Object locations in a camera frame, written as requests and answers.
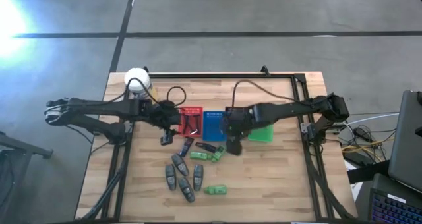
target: wooden tabletop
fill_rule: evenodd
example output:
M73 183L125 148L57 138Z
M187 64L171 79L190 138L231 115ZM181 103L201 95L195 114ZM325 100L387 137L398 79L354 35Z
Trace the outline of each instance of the wooden tabletop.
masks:
M311 97L326 95L321 72L304 72ZM111 73L104 100L118 96L125 88L124 73ZM231 104L233 86L238 79L153 79L160 99L165 99L172 86L182 86L187 100L183 106L202 106L204 110L224 110ZM287 79L253 79L275 94L293 97L291 82ZM262 93L254 86L242 83L236 91L236 106L259 102L287 103ZM183 94L174 90L170 100L180 101ZM114 122L115 117L101 116ZM171 155L178 153L183 138L175 136L168 146L160 145L162 130L138 122L134 128L121 221L312 221L315 220L308 175L297 118L283 119L274 125L271 143L243 141L243 154L225 154L218 163L193 161L186 156L190 170L189 182L195 164L204 165L202 190L195 192L196 201L188 203L180 189L170 191L166 184L164 167L171 164ZM95 139L92 149L107 142L103 136ZM209 142L215 146L219 143ZM76 217L82 217L98 200L107 183L113 148L108 145L96 151L88 162ZM189 151L201 151L191 146ZM352 215L355 204L347 179L340 147L335 142L324 145L323 159L328 184L337 199ZM224 184L227 195L209 196L203 193L208 185ZM109 214L114 211L114 198ZM321 208L324 199L319 190Z

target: blue basket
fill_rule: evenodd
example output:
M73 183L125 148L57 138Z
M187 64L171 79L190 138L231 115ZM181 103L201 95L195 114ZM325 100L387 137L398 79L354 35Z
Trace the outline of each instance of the blue basket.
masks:
M227 136L220 131L220 121L224 111L204 111L202 139L209 142L226 141Z

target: concrete floor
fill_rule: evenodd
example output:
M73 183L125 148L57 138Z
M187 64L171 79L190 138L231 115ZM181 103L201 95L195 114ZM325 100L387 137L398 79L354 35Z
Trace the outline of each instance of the concrete floor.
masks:
M0 0L7 19L0 39L5 32L119 32L127 1ZM128 32L389 30L422 30L422 2L135 0L128 27ZM117 39L2 42L0 130L54 149L50 160L33 158L15 223L71 220L90 144L71 130L48 126L42 112L51 99L102 99ZM347 98L351 113L398 111L404 90L422 89L421 48L417 36L126 39L117 71L144 65L153 72L257 71L262 65L271 71L320 70L328 91ZM396 119L364 124L385 130L394 128ZM386 147L390 153L391 144Z

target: red basket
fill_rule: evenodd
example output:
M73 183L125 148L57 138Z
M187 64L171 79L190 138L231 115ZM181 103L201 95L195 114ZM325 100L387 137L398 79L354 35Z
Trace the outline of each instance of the red basket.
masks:
M180 118L180 125L179 125L179 132L181 136L190 136L193 138L199 138L202 136L202 107L181 107L180 108L180 114L181 114L181 118ZM190 134L191 133L191 128L189 126L186 127L185 132L183 132L183 129L185 128L185 115L189 116L189 120L188 123L192 126L192 129L198 129L199 132L197 132L196 134ZM196 127L196 118L193 117L192 115L198 115L198 126L199 128Z

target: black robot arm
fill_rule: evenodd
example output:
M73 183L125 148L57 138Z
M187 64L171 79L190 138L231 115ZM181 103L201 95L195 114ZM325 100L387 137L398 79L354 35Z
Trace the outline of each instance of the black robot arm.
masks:
M171 125L180 123L180 114L171 101L152 103L149 99L124 99L122 101L90 101L78 98L49 101L45 121L53 126L75 125L91 133L101 133L112 144L126 140L124 123L106 123L87 115L111 115L124 121L144 121L164 130L161 145L173 142L177 134Z
M249 135L252 129L264 128L279 119L309 113L322 115L315 124L301 128L303 133L307 133L307 138L315 143L324 142L326 130L334 123L343 122L349 117L344 99L334 94L281 105L258 103L248 107L226 107L221 128L227 134L227 151L240 155L240 140Z

